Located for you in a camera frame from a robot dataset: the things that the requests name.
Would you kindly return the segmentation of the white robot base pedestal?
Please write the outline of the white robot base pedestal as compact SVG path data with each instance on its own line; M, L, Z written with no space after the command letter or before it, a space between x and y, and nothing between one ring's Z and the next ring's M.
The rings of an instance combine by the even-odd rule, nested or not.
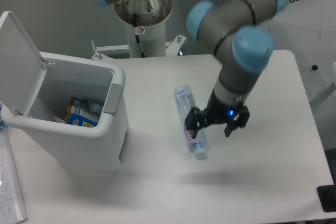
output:
M135 41L137 43L143 43L146 54L149 54L150 49L154 47L165 50L166 43L166 21L162 21L155 25L150 26L136 26L125 23L125 32L127 36L127 42L129 49L134 46Z

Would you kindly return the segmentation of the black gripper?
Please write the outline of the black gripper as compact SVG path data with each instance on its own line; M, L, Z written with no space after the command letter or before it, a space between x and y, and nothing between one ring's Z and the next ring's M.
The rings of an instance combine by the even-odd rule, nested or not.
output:
M235 106L227 105L217 98L214 90L211 92L204 110L192 107L185 119L185 126L191 137L196 138L198 132L213 124L224 124L224 133L229 137L237 128L244 128L249 120L250 113L247 106L238 102Z

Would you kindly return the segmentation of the grey robot arm, blue caps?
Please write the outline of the grey robot arm, blue caps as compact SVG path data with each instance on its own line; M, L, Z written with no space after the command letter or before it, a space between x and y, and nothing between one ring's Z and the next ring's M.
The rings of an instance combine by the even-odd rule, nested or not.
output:
M132 58L165 55L164 25L172 11L172 0L96 0L114 5L127 30ZM215 7L210 1L197 3L186 26L195 40L206 46L222 64L205 109L191 108L185 119L192 137L213 124L225 124L225 135L246 126L250 113L247 97L266 68L274 41L258 25L284 10L288 0L230 0Z

